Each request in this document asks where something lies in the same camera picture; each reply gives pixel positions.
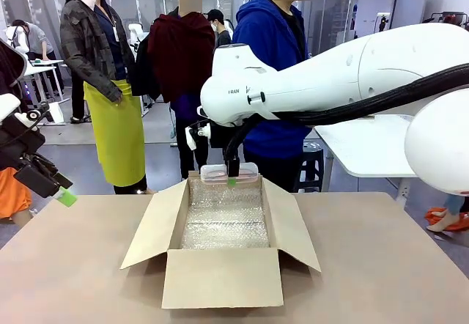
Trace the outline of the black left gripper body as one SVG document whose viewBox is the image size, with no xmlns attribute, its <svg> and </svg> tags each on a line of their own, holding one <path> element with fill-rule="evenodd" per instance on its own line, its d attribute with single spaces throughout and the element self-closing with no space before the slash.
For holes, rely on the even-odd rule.
<svg viewBox="0 0 469 324">
<path fill-rule="evenodd" d="M 1 170 L 32 166 L 31 155 L 45 143 L 38 122 L 45 113 L 13 113 L 1 123 Z"/>
</svg>

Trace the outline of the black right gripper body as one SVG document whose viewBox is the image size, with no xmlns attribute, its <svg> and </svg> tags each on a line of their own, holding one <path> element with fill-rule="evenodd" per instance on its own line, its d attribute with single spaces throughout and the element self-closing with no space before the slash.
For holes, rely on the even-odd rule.
<svg viewBox="0 0 469 324">
<path fill-rule="evenodd" d="M 210 122 L 210 146 L 214 149 L 221 149 L 224 155 L 227 146 L 236 132 L 236 127 L 226 127 L 215 122 Z"/>
</svg>

